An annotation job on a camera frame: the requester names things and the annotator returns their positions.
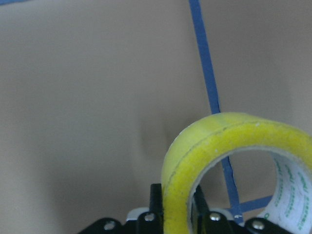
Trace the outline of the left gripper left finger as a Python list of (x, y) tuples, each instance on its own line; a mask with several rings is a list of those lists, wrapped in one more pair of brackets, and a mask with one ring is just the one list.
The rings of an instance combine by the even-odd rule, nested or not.
[(149, 211), (163, 216), (162, 186), (160, 183), (154, 183), (150, 186)]

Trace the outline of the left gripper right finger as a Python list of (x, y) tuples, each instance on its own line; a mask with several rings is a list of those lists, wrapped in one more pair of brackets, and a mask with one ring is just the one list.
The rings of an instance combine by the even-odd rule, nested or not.
[(196, 187), (195, 193), (192, 198), (191, 207), (191, 225), (194, 234), (202, 233), (202, 225), (204, 216), (209, 212), (204, 193), (200, 185)]

